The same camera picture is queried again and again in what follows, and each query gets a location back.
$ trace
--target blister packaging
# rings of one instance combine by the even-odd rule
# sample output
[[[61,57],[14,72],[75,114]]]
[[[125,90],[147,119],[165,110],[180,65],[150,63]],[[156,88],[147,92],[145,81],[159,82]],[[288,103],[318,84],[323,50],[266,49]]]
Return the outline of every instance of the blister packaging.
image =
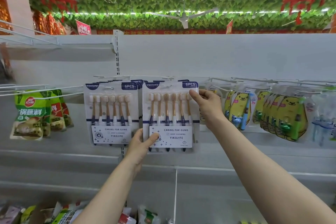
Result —
[[[84,85],[86,123],[94,145],[124,147],[139,128],[136,82]]]
[[[198,92],[197,82],[146,82],[142,88],[143,139],[158,133],[152,153],[185,152],[193,147],[195,124],[199,129],[199,107],[189,95]]]

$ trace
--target finger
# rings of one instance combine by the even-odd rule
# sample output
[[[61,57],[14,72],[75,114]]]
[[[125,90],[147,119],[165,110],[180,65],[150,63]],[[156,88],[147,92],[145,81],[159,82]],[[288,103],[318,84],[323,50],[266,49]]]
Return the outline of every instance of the finger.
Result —
[[[207,97],[208,99],[216,95],[212,90],[199,90],[199,94]]]
[[[139,129],[136,131],[136,133],[134,134],[133,138],[136,138],[136,139],[140,140],[141,135],[142,135],[142,128],[139,128]]]
[[[154,133],[146,141],[143,142],[143,145],[148,149],[150,146],[153,145],[153,143],[158,138],[159,138],[159,134],[158,133]]]
[[[195,90],[189,90],[190,96],[196,101],[198,105],[203,103],[203,98]]]

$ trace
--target right hand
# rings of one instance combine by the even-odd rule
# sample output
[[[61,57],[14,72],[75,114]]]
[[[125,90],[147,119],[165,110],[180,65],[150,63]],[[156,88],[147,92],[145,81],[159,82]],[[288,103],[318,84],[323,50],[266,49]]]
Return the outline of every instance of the right hand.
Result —
[[[221,98],[211,90],[199,90],[197,93],[194,90],[189,91],[190,96],[196,101],[201,110],[201,114],[205,119],[205,124],[209,129],[212,125],[223,118]]]

